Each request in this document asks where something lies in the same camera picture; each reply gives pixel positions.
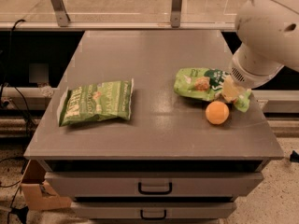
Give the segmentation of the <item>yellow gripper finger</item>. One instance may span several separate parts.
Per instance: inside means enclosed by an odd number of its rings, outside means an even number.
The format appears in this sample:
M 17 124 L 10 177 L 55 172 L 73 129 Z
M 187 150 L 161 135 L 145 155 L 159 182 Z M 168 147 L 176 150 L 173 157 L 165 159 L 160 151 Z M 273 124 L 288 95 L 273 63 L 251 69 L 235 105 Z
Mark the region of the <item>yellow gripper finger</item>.
M 226 102 L 231 103 L 235 101 L 240 95 L 244 94 L 245 92 L 246 89 L 242 86 L 237 85 L 233 81 L 231 76 L 227 76 L 224 79 L 221 95 Z

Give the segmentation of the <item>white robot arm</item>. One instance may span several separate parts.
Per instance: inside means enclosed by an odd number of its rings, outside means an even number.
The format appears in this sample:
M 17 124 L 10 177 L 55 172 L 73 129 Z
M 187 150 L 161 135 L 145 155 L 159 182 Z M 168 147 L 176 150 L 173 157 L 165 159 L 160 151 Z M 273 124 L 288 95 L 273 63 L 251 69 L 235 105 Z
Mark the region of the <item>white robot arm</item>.
M 283 67 L 299 71 L 299 0 L 249 0 L 235 17 L 241 46 L 229 65 L 222 96 L 236 102 Z

